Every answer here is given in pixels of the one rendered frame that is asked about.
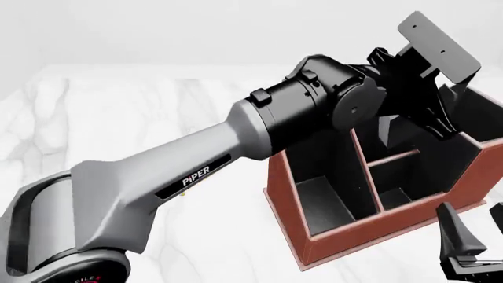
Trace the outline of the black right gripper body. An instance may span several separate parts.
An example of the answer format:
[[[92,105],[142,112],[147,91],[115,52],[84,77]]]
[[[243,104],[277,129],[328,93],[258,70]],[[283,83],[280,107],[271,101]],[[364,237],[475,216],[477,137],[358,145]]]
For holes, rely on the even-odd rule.
[[[475,256],[458,256],[444,259],[440,266],[447,280],[503,283],[503,260],[478,260]]]

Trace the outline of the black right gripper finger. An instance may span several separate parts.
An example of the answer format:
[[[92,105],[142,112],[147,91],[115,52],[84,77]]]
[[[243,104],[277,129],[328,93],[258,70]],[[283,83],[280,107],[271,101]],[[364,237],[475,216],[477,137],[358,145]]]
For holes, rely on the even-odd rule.
[[[436,214],[441,237],[439,254],[441,260],[458,256],[478,256],[487,250],[487,247],[464,225],[449,202],[442,202],[436,208]]]
[[[491,207],[490,214],[497,226],[503,226],[503,202],[498,202]]]

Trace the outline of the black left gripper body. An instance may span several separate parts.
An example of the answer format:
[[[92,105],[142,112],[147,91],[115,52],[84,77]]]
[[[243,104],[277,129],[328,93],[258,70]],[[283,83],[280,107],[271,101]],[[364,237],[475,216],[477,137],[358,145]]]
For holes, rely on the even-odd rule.
[[[409,48],[393,56],[377,47],[367,61],[368,75],[387,92],[378,110],[380,116],[404,117],[438,139],[450,139],[460,133],[439,95],[435,82],[439,70],[418,51]]]

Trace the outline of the red-brown desk caddy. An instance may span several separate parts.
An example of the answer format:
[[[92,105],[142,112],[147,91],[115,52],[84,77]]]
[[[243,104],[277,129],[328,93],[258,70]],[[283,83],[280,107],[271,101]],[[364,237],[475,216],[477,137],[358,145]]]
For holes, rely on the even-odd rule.
[[[440,94],[461,128],[449,141],[381,117],[270,158],[264,193],[301,270],[446,221],[444,202],[483,204],[503,178],[503,101],[459,86]]]

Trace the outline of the flat dark plate on stalk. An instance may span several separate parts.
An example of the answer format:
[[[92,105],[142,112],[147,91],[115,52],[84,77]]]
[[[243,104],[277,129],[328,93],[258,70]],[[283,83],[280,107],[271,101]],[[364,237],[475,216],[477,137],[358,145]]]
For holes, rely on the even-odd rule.
[[[468,51],[420,11],[414,11],[404,19],[398,32],[432,68],[454,84],[470,82],[481,69],[481,64]]]

